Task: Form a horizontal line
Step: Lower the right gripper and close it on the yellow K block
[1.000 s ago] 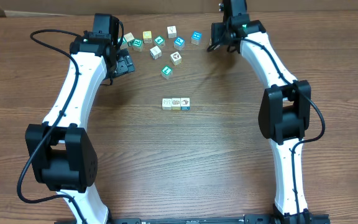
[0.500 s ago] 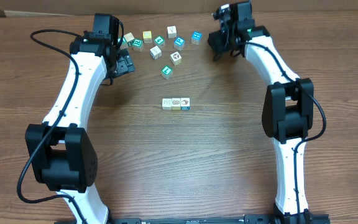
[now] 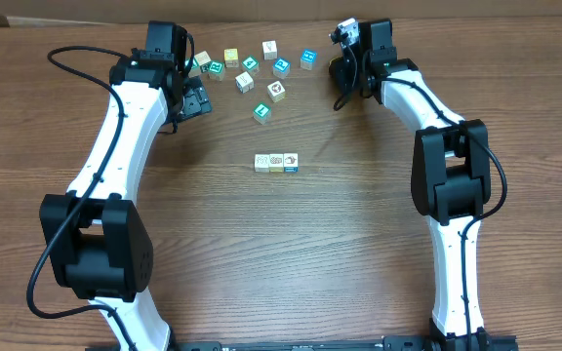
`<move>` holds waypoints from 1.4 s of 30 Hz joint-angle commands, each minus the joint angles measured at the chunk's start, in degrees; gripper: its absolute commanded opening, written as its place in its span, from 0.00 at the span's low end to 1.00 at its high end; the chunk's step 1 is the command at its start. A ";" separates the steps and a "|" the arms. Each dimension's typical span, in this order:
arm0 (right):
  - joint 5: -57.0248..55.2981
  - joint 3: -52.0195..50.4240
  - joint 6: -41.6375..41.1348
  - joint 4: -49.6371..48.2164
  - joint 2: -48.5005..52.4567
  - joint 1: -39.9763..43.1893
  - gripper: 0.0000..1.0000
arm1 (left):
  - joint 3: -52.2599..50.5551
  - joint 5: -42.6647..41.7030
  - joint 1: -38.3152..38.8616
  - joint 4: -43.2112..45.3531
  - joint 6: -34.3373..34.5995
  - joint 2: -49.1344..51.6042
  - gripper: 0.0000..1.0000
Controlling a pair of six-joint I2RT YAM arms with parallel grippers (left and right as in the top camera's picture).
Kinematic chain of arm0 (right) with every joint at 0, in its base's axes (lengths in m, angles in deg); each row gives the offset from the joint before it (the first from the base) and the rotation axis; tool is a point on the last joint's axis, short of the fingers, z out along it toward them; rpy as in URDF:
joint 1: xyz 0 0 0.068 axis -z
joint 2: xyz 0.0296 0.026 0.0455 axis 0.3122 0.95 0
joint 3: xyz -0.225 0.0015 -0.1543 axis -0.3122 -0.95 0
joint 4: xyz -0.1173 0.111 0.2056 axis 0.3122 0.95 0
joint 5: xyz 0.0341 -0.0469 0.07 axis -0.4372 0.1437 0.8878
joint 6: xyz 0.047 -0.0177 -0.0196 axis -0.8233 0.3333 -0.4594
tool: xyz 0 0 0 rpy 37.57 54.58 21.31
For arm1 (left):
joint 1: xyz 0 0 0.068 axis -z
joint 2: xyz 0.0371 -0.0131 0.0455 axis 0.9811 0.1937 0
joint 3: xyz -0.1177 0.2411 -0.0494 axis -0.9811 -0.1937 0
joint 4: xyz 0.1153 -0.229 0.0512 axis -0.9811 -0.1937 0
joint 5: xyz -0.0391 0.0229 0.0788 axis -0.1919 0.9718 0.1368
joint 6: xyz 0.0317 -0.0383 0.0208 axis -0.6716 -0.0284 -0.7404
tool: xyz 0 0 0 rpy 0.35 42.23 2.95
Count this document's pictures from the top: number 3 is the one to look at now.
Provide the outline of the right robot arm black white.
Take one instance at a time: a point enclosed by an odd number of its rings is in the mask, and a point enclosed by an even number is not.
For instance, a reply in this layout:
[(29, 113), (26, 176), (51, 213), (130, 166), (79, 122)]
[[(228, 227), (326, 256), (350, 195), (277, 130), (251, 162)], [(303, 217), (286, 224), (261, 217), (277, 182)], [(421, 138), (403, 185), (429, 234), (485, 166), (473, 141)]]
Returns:
[(427, 350), (489, 350), (478, 306), (476, 240), (491, 196), (488, 133), (466, 121), (424, 83), (418, 67), (399, 58), (388, 19), (347, 19), (330, 38), (341, 56), (329, 72), (341, 90), (334, 108), (354, 92), (374, 98), (415, 135), (411, 175), (414, 205), (430, 231), (435, 301)]

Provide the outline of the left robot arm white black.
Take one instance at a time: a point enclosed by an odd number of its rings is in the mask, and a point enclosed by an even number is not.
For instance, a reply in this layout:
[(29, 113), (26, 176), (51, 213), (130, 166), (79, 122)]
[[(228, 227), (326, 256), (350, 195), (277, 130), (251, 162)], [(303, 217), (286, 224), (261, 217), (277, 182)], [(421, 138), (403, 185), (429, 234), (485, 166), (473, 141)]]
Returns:
[[(148, 288), (153, 245), (136, 208), (150, 147), (163, 126), (210, 112), (202, 82), (191, 77), (194, 40), (183, 27), (151, 21), (145, 46), (119, 54), (108, 81), (100, 132), (78, 176), (62, 195), (48, 194), (39, 210), (46, 248), (26, 289), (30, 311), (59, 319), (99, 311), (119, 350), (176, 350), (172, 327)], [(56, 282), (85, 305), (44, 312), (34, 300), (39, 274), (52, 265)]]

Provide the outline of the green letter L block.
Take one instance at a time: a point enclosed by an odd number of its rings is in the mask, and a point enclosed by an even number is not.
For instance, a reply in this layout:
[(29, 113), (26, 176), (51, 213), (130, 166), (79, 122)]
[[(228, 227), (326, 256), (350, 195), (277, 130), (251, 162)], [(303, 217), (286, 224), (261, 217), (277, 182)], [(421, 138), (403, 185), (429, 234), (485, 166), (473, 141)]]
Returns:
[(260, 124), (265, 125), (271, 118), (271, 107), (263, 102), (260, 102), (253, 110), (253, 117)]

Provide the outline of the white block yellow side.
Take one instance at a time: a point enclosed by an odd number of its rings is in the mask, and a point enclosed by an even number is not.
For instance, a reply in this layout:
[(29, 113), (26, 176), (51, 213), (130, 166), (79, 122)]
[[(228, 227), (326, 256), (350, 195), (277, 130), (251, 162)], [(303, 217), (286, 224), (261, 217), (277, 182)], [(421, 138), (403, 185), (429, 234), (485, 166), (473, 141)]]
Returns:
[(284, 154), (271, 153), (269, 155), (268, 168), (271, 173), (284, 172)]

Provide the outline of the white engraved block blue side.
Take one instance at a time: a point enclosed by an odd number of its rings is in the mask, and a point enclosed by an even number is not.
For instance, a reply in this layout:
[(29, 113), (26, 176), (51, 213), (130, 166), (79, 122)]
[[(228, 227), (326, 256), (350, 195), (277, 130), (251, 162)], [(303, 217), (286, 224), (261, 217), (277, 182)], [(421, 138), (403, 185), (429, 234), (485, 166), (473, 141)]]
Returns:
[(258, 173), (269, 173), (270, 166), (269, 154), (256, 154), (254, 159), (254, 169)]

